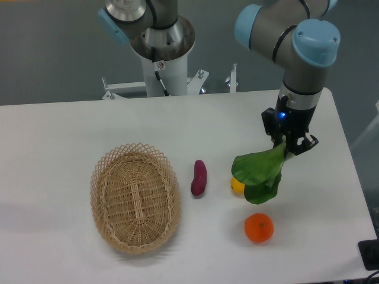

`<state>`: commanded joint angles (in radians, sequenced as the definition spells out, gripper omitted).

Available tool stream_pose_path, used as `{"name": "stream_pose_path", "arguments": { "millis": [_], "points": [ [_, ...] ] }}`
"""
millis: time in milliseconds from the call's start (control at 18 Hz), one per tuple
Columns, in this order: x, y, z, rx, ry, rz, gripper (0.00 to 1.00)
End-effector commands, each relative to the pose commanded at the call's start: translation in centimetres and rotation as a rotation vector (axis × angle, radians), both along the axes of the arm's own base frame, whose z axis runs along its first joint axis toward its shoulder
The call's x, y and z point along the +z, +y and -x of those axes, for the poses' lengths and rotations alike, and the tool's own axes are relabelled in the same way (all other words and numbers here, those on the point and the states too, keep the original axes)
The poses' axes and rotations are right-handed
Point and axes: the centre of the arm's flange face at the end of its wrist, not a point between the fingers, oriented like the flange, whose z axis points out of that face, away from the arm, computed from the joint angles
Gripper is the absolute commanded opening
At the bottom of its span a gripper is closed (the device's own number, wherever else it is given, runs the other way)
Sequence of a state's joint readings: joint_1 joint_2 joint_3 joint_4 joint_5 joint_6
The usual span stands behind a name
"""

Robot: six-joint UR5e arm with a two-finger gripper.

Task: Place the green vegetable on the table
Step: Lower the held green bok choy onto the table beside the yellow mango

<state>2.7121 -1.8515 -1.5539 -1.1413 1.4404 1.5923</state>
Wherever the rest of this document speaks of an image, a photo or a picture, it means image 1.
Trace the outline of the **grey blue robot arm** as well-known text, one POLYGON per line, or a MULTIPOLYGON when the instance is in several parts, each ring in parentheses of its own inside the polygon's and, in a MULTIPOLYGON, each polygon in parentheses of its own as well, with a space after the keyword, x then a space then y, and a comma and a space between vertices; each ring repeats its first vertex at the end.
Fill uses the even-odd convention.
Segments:
MULTIPOLYGON (((318 142, 309 125, 341 35, 323 16, 335 1, 277 1, 246 6, 238 15, 235 39, 281 66, 284 77, 275 108, 262 113, 273 143, 299 155, 318 142)), ((140 57, 149 97, 199 93, 205 76, 187 79, 187 57, 195 43, 191 23, 178 14, 177 1, 106 1, 98 18, 120 44, 140 57)))

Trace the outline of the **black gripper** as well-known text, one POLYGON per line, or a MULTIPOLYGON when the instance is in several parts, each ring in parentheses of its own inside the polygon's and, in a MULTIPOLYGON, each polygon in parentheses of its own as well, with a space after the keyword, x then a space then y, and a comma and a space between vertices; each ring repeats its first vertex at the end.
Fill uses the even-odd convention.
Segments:
POLYGON ((317 106, 317 93, 300 94, 280 90, 275 108, 268 108, 262 114, 264 129, 271 137, 273 148, 285 141, 288 151, 300 155, 311 150, 319 140, 309 133, 309 125, 317 106))

